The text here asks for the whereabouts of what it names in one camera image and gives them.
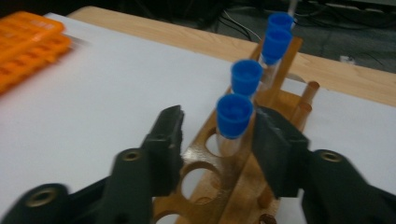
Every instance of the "gray floor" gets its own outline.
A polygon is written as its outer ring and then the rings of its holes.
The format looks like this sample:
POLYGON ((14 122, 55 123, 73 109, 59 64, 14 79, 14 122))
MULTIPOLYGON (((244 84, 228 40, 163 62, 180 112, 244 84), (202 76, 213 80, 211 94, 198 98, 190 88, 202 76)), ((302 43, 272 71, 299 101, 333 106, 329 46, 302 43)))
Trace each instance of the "gray floor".
MULTIPOLYGON (((258 10, 255 7, 233 7, 227 9, 228 15, 238 23, 262 36, 268 15, 273 11, 258 10)), ((300 52, 340 61, 347 56, 356 65, 396 73, 396 15, 372 11, 337 9, 341 16, 357 22, 388 26, 386 29, 371 28, 343 17, 334 17, 327 10, 320 11, 314 20, 308 14, 296 16, 297 24, 292 33, 301 37, 304 44, 300 52)), ((193 27, 194 24, 178 21, 178 24, 193 27)), ((247 39, 219 21, 206 29, 209 32, 247 39)), ((259 39, 250 33, 254 42, 259 39)))

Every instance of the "orange plastic rack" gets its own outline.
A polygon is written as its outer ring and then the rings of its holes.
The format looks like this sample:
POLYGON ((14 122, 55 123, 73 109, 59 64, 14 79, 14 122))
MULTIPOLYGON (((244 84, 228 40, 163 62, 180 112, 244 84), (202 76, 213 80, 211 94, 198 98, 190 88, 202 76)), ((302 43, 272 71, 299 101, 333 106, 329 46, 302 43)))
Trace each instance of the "orange plastic rack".
POLYGON ((28 12, 0 20, 0 94, 69 50, 61 22, 28 12))

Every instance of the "blue test tube cap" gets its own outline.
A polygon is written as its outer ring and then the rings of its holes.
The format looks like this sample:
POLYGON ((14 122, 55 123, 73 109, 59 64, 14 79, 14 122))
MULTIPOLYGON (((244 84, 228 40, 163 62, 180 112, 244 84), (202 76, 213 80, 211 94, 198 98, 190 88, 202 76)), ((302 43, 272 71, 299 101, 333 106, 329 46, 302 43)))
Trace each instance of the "blue test tube cap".
POLYGON ((277 12, 271 14, 268 17, 267 29, 279 28, 279 29, 284 29, 286 31, 290 31, 293 23, 294 23, 294 19, 288 13, 277 12))
POLYGON ((233 92, 251 96, 262 78, 262 66, 254 60, 240 60, 231 67, 231 87, 233 92))
POLYGON ((217 105, 217 123, 221 135, 228 139, 238 138, 248 127, 253 104, 245 96, 227 94, 217 105))
POLYGON ((269 29, 265 33, 264 43, 262 45, 262 57, 266 64, 272 65, 279 61, 286 50, 293 36, 289 31, 283 29, 269 29))

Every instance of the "wooden test tube rack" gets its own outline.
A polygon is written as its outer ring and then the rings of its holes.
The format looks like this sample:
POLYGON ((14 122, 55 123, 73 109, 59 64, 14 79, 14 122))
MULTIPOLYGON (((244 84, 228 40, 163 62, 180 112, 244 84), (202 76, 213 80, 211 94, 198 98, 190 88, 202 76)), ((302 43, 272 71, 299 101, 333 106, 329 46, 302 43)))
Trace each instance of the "wooden test tube rack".
MULTIPOLYGON (((311 111, 318 83, 309 83, 302 96, 280 88, 303 40, 294 37, 279 67, 272 89, 256 94, 255 104, 271 107, 289 119, 300 131, 311 111)), ((262 42, 251 55, 258 60, 262 42)), ((167 215, 180 215, 177 224, 259 224, 261 215, 274 216, 279 201, 268 187, 262 171, 250 153, 253 122, 242 139, 242 146, 230 157, 213 155, 206 147, 216 134, 216 111, 212 112, 200 132, 182 155, 181 181, 168 197, 154 200, 154 222, 167 215), (181 191, 184 177, 199 168, 204 173, 194 192, 186 199, 181 191)))

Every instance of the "orange object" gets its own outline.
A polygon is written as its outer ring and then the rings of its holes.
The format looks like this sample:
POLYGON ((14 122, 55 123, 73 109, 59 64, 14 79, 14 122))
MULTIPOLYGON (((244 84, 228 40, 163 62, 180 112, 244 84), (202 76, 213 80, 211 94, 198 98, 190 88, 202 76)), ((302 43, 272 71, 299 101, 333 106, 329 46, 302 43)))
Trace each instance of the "orange object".
POLYGON ((69 50, 61 22, 16 12, 0 20, 0 94, 69 50))

